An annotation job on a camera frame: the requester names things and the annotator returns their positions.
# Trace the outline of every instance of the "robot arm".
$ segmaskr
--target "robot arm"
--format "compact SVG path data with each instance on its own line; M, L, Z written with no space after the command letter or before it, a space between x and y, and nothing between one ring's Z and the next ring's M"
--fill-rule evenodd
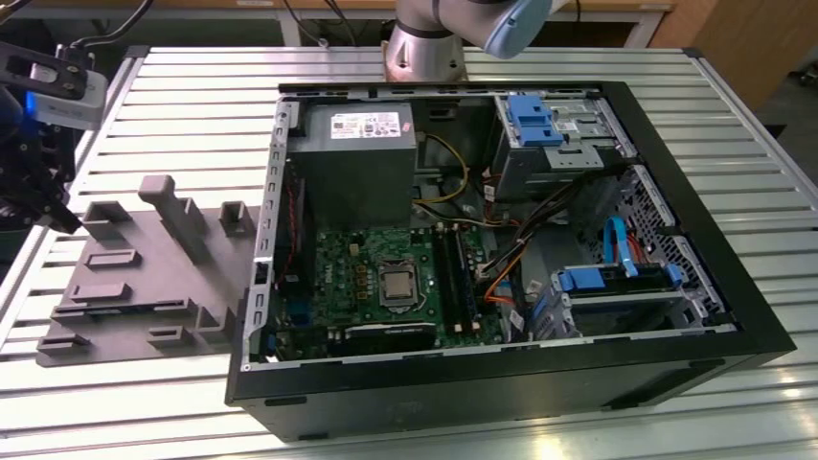
M566 1L400 0L385 51L388 78L457 80L465 73L461 40L496 58L514 58Z

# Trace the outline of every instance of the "aluminum table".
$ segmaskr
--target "aluminum table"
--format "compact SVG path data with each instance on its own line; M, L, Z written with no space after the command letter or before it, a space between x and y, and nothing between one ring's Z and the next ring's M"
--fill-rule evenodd
M255 458L814 458L818 193L708 63L679 50L467 52L472 81L626 81L799 350L656 407L285 446L223 404L227 355L44 369L37 339L84 233L34 229L0 289L0 456ZM283 82L380 81L380 51L153 48L128 57L77 149L70 208L136 197L171 173L199 207L257 205Z

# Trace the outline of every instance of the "green circuit board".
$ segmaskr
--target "green circuit board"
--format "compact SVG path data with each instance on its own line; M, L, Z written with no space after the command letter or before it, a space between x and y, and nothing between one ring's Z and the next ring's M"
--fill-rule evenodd
M480 233L475 227L460 232L469 263L476 265L485 257ZM424 321L437 326L437 348L499 343L495 314L481 316L477 332L451 333L444 328L432 238L428 228L319 233L312 324ZM416 304L399 313L381 305L379 278L379 268L396 262L413 266L417 289Z

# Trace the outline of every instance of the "cable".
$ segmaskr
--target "cable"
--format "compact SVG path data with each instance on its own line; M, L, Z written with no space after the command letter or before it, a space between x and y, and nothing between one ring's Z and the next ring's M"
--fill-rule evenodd
M497 286L500 285L502 279L506 277L506 275L508 274L508 272L511 271L511 268L514 268L514 265L516 265L516 263L520 262L520 259L523 259L523 251L520 251L520 253L518 254L518 256L514 258L514 260L508 263L508 265L506 266L506 268L502 270L500 272L500 276L497 276L497 279L495 280L495 282L488 286L488 289L485 290L485 295L483 296L483 300L485 302L489 302L489 299L492 298L491 293L495 291L495 289L497 288Z
M140 18L151 9L151 5L153 5L153 0L143 0L141 5L139 5L139 8L136 9L128 20L123 22L123 25L119 26L119 29L105 35L86 36L85 38L80 38L72 43L72 48L86 48L89 46L113 43L128 33L133 25L137 23Z
M455 190L451 194L448 194L447 196L441 196L439 198L416 199L413 201L415 204L419 204L419 203L425 203L425 204L443 203L444 201L448 201L451 198L457 196L465 190L465 188L467 188L467 186L469 184L469 168L465 165L465 160L463 159L463 155L460 154L460 152L457 152L455 150L455 148L451 147L451 145L445 141L443 141L443 139L440 137L437 137L436 134L427 134L425 137L428 137L429 139L433 139L435 141L437 141L439 144L445 147L448 152L457 159L457 162L460 163L460 168L463 169L463 180L460 182L460 187L457 187L457 190Z
M295 11L292 10L292 6L289 5L289 0L283 0L284 1L284 7L287 8L287 11L289 12L289 16L292 16L292 20L295 21L295 25L297 25L297 28L300 29L301 33L307 36L307 38L309 38L319 47L325 48L327 46L329 46L329 43L327 42L327 40L324 40L323 38L316 37L312 32L309 32L309 30L307 30L307 27L304 26L304 23L301 22L301 20L297 18L297 16L295 15Z
M431 207L428 207L423 203L412 203L412 204L425 214L447 222L469 223L471 225L476 225L477 227L487 227L487 228L504 228L504 227L512 226L512 225L502 225L502 224L495 224L495 223L480 222L479 220L473 220L472 218L452 218L449 216L444 216L441 213L435 211Z
M357 47L357 37L352 32L352 27L348 23L347 16L344 15L341 8L337 6L337 3L335 3L335 0L323 0L323 2L329 6L335 14L337 14L337 17L340 17L341 21L344 22L344 29L347 29L348 41L351 42L353 47Z

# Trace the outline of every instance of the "red wire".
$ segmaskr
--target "red wire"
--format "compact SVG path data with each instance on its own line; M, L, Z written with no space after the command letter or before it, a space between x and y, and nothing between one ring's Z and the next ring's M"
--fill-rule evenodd
M289 255L287 256L284 269L276 280L276 286L284 281L284 275L287 275L289 265L292 264L292 258L295 257L295 196L292 193L292 184L287 185L287 195L289 196Z

